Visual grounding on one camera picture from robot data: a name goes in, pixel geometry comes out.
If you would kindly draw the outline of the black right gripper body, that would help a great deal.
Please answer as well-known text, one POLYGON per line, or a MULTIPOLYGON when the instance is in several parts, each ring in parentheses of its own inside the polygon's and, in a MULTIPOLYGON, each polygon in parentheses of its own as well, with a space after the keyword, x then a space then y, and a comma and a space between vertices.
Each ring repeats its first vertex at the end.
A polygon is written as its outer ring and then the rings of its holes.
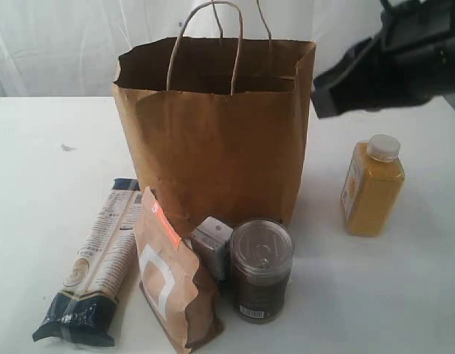
POLYGON ((372 107, 455 94, 455 1, 382 1, 372 107))

